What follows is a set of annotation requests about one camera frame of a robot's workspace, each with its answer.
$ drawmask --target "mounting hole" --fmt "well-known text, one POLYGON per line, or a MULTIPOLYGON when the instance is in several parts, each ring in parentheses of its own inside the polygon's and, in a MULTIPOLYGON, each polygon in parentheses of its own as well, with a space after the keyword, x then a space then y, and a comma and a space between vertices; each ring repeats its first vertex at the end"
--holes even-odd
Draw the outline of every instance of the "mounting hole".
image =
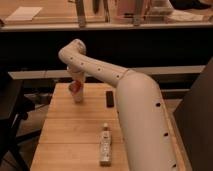
POLYGON ((163 134, 163 136, 164 137, 168 137, 169 136, 168 132, 166 132, 165 134, 163 134))
POLYGON ((172 168, 176 168, 177 167, 177 165, 176 164, 174 164, 173 166, 172 166, 172 168))
POLYGON ((161 104, 160 104, 160 103, 156 103, 155 106, 156 106, 156 107, 160 107, 161 104))

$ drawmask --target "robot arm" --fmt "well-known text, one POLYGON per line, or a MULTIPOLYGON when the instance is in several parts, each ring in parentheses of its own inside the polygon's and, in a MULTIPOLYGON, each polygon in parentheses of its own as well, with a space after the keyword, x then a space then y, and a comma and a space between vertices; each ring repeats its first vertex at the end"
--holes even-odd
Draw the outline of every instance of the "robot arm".
POLYGON ((131 171, 177 171, 177 161, 165 119, 166 108, 157 83, 133 70, 85 56, 76 39, 62 48, 60 59, 83 83, 83 72, 116 88, 116 107, 131 171))

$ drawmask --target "wooden tabletop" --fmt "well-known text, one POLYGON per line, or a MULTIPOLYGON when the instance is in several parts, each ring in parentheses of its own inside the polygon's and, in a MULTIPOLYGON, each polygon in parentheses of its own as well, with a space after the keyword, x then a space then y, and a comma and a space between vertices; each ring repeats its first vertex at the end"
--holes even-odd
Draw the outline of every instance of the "wooden tabletop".
MULTIPOLYGON (((31 171, 129 171, 116 108, 107 108, 105 91, 114 88, 102 84, 85 84, 84 101, 76 104, 68 84, 56 85, 31 171), (112 133, 112 165, 99 166, 99 142, 103 123, 112 133)), ((166 116, 178 165, 187 166, 170 117, 166 116)))

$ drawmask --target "black object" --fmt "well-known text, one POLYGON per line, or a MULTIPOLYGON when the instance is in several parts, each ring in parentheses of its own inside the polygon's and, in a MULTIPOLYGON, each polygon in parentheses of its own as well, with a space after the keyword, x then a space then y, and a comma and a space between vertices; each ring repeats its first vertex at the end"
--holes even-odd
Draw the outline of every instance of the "black object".
POLYGON ((212 171, 213 58, 174 112, 193 171, 212 171))
POLYGON ((114 107, 114 97, 112 91, 106 91, 106 106, 114 107))
POLYGON ((211 5, 201 3, 199 0, 170 0, 172 6, 179 10, 207 9, 211 5))
POLYGON ((34 103, 24 97, 22 80, 13 80, 7 72, 0 71, 0 163, 9 151, 23 171, 29 171, 19 153, 18 144, 40 135, 40 130, 16 137, 21 120, 26 120, 28 111, 35 109, 34 103))

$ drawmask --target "black chair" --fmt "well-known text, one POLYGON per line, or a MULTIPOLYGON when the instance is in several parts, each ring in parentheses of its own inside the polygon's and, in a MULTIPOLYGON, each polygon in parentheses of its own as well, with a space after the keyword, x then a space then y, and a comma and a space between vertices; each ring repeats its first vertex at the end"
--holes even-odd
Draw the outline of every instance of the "black chair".
POLYGON ((0 70, 0 164, 9 151, 23 171, 29 168, 19 153, 19 143, 40 135, 40 130, 16 137, 21 120, 35 109, 22 90, 23 80, 13 80, 7 72, 0 70))

